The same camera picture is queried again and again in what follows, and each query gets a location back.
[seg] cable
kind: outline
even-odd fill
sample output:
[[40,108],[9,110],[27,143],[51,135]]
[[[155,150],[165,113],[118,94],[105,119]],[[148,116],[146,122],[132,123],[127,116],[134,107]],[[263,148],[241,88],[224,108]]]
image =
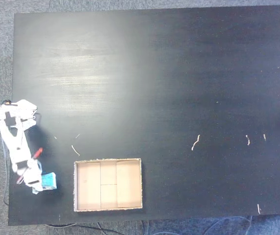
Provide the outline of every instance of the cable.
[[118,231],[115,230],[111,230],[111,229],[99,229],[99,228],[94,228],[94,227],[89,227],[89,226],[82,226],[82,225],[74,225],[74,227],[81,227],[81,228],[87,228],[87,229],[94,229],[94,230],[98,230],[98,231],[106,231],[106,232],[111,232],[111,233],[116,233],[116,234],[120,234],[120,235],[124,235]]
[[97,225],[98,225],[98,227],[100,228],[100,230],[101,230],[102,234],[107,235],[107,234],[104,232],[104,230],[101,228],[101,226],[100,226],[100,223],[99,223],[99,222],[97,222]]
[[76,223],[75,224],[66,224],[66,225],[45,224],[45,226],[55,228],[55,229],[63,229],[63,228],[71,227],[71,226],[74,226],[74,225],[76,225]]
[[208,233],[208,231],[210,231],[216,224],[226,220],[226,219],[231,219],[231,218],[241,218],[241,219],[245,219],[247,221],[249,221],[250,225],[249,225],[249,228],[251,226],[251,220],[245,218],[245,217],[242,217],[242,216],[232,216],[232,217],[228,217],[228,218],[224,218],[224,219],[221,219],[221,220],[218,220],[216,221],[215,223],[213,223],[208,229],[205,230],[205,232],[203,233],[203,235],[206,235]]
[[66,225],[45,224],[45,226],[50,227],[50,228],[54,228],[54,229],[63,229],[63,228],[67,228],[67,227],[81,227],[81,228],[87,228],[87,229],[94,229],[94,230],[102,231],[104,234],[105,234],[104,231],[106,231],[106,232],[112,232],[112,233],[124,235],[124,234],[122,234],[122,233],[120,233],[118,231],[115,231],[115,230],[103,229],[101,226],[99,226],[100,228],[95,228],[95,227],[77,225],[76,223],[74,223],[74,224],[66,224]]
[[149,235],[149,226],[150,226],[150,221],[148,220],[148,227],[146,228],[146,233],[145,233],[145,235]]
[[157,234],[172,234],[172,235],[180,235],[180,234],[175,234],[175,233],[171,233],[171,232],[158,232],[158,233],[153,234],[153,235],[157,235]]
[[250,219],[250,225],[249,225],[249,227],[248,227],[248,229],[247,229],[247,231],[246,231],[246,234],[245,234],[245,235],[248,235],[248,231],[249,231],[249,229],[250,229],[250,227],[251,227],[251,225],[252,225],[252,219],[253,219],[253,215],[251,216],[251,219]]
[[142,234],[145,235],[145,233],[144,233],[144,223],[143,223],[143,220],[141,220],[141,224],[142,224]]
[[5,197],[6,197],[6,192],[7,192],[7,184],[8,184],[8,163],[7,163],[7,154],[6,154],[6,149],[4,147],[4,142],[3,139],[1,138],[1,143],[2,143],[2,150],[3,150],[3,157],[4,157],[4,164],[5,164],[5,169],[6,169],[6,183],[4,185],[4,190],[3,190],[3,202],[9,206],[9,203],[6,203]]

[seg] black wire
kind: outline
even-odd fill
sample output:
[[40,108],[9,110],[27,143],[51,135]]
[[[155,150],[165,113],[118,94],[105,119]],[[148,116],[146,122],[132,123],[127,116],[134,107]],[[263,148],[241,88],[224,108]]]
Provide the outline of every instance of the black wire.
[[4,202],[7,206],[9,206],[9,204],[8,204],[8,203],[6,203],[4,199],[3,199],[3,202]]
[[102,234],[104,234],[104,235],[107,235],[105,232],[104,232],[104,230],[102,229],[102,227],[100,226],[100,223],[99,222],[97,222],[97,226],[100,228],[100,230],[102,231]]
[[142,234],[145,235],[145,233],[144,233],[144,223],[143,223],[143,220],[141,220],[141,224],[142,224]]
[[98,231],[106,231],[106,232],[111,232],[111,233],[116,233],[116,234],[120,234],[120,235],[124,235],[118,231],[115,230],[111,230],[111,229],[99,229],[99,228],[95,228],[95,227],[89,227],[89,226],[82,226],[82,225],[73,225],[73,227],[81,227],[81,228],[87,228],[87,229],[94,229],[94,230],[98,230]]
[[111,230],[111,229],[95,228],[95,227],[89,227],[89,226],[83,226],[83,225],[77,225],[77,224],[64,224],[64,225],[46,224],[46,225],[48,227],[52,227],[52,228],[56,228],[56,229],[61,229],[61,228],[65,228],[65,227],[81,227],[81,228],[87,228],[87,229],[94,229],[94,230],[102,231],[102,232],[106,231],[106,232],[112,232],[112,233],[124,235],[118,231]]

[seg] cardboard divider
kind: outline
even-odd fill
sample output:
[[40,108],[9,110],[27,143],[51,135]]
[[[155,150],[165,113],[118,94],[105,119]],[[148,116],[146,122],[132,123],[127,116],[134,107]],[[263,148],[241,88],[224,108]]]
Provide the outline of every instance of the cardboard divider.
[[142,208],[141,159],[75,162],[74,211]]

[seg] open cardboard box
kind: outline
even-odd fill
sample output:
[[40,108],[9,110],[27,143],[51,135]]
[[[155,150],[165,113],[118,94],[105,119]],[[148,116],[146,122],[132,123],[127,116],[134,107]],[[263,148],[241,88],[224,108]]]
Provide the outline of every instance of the open cardboard box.
[[141,159],[75,162],[74,211],[142,208]]

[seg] box compartment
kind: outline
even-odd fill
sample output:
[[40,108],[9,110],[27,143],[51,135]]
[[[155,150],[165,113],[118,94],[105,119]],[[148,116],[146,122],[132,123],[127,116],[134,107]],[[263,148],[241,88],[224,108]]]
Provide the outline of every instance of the box compartment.
[[141,159],[75,162],[74,211],[142,208]]

